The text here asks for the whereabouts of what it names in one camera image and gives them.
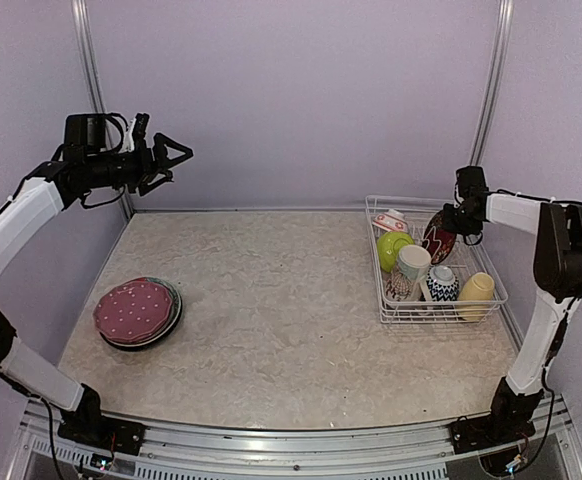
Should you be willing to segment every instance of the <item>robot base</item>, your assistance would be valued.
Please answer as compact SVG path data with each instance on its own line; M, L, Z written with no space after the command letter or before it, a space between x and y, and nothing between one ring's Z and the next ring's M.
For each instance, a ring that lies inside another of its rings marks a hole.
M457 420L449 425L453 450L456 454L497 447L535 435L531 422L544 392L516 395L507 380L500 380L491 413L481 417Z
M75 430L66 423L60 424L58 436L90 447L106 451L116 451L137 456L144 440L145 426L141 423L129 422L111 417L102 417L104 436L92 436L83 431Z

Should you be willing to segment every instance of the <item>dish rack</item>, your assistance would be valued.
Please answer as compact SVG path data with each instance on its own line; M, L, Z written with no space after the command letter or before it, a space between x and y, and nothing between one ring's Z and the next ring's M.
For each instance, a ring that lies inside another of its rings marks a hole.
M377 239L384 233L373 225L376 215L394 208L405 215L409 224L409 234L416 245L422 244L424 230L431 217L442 209L445 200L434 200L409 197L383 197L370 195L366 197L367 229L373 255L373 271L380 306L380 321L387 324L476 324L482 322L508 299L507 292L491 263L486 250L482 245L467 246L461 237L458 237L453 250L441 263L453 270L460 282L460 288L469 278L485 272L491 275L495 282L493 300L490 301L454 301L454 302L426 302L426 301L394 301L385 295L385 284L389 275L380 268ZM460 316L475 317L476 320L465 320Z

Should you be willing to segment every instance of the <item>yellow cup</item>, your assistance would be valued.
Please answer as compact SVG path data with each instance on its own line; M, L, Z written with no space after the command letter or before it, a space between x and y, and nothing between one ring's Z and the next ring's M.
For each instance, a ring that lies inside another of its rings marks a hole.
M479 272L473 275L462 287L458 301L460 302L488 302L493 300L495 282L491 275ZM463 305L456 308L467 322L479 322L490 310L488 305L476 303L476 305Z

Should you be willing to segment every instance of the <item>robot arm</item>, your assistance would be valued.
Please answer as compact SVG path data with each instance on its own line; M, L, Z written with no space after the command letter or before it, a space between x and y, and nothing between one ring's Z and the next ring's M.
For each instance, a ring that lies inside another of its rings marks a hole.
M160 133L149 149L144 140L148 115L138 114L126 132L117 118L121 117L85 114L67 118L65 141L54 158L25 177L0 209L0 275L31 237L61 211L76 200L85 208L92 207L86 205L92 189L112 187L145 195L171 181L171 168L193 156L191 149ZM110 150L105 150L106 122L121 134L118 146ZM169 159L167 147L182 155ZM137 454L143 426L104 417L97 392L64 375L26 346L2 312L0 376L21 393L37 395L59 407L64 420L61 436L108 450L115 435L120 440L116 440L118 450Z
M484 222L536 235L536 302L522 348L485 417L451 424L457 453L509 443L535 433L531 417L543 377L582 298L582 206L489 192L480 167L457 172L456 204L444 206L443 228L481 235Z

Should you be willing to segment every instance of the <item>pink polka dot plate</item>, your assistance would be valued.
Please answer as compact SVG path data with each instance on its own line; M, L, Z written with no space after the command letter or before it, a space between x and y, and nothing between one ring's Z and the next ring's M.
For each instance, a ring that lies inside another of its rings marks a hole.
M169 290L148 280L131 280L107 292L93 318L106 340L132 345L150 339L170 319L173 299Z

